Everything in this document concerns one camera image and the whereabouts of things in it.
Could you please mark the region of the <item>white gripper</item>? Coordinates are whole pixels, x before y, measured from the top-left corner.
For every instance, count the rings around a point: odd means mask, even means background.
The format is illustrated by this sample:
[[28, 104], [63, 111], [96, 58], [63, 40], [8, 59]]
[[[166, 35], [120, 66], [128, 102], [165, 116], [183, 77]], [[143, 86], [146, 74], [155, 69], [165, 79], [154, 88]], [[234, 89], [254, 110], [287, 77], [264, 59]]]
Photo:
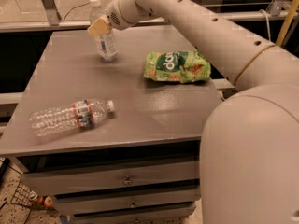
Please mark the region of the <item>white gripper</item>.
[[[113, 28], [124, 30], [138, 24], [141, 21], [149, 21], [156, 18], [152, 12], [141, 8], [135, 0], [113, 0], [106, 8], [106, 14]], [[88, 28], [92, 36], [105, 35], [111, 31], [107, 19], [100, 17]]]

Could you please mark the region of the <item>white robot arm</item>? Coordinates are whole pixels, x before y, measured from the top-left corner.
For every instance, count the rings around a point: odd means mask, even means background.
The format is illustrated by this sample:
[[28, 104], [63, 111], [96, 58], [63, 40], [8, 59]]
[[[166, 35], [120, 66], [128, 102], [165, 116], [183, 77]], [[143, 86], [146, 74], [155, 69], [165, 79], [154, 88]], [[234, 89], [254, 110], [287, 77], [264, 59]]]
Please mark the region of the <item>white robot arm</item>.
[[299, 59], [191, 0], [113, 0], [123, 30], [162, 17], [233, 82], [200, 149], [204, 224], [299, 223]]

